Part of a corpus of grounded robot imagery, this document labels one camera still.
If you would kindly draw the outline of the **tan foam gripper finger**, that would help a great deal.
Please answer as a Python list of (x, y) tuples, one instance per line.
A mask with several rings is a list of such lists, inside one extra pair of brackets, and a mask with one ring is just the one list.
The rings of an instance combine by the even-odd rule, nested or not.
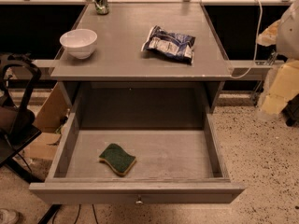
[(277, 70), (268, 91), (260, 98), (258, 117), (272, 119), (279, 115), (288, 102), (299, 94), (299, 61), (284, 63)]
[(274, 21), (261, 34), (259, 34), (257, 38), (257, 43), (265, 47), (275, 45), (277, 43), (279, 23), (280, 20)]

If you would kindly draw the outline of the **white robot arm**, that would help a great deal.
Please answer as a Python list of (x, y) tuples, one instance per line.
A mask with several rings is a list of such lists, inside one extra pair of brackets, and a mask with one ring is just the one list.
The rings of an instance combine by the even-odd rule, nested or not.
[(257, 43), (265, 47), (276, 45), (278, 55), (288, 59), (277, 70), (269, 90), (263, 92), (258, 104), (258, 116), (268, 120), (299, 94), (299, 0), (258, 35)]

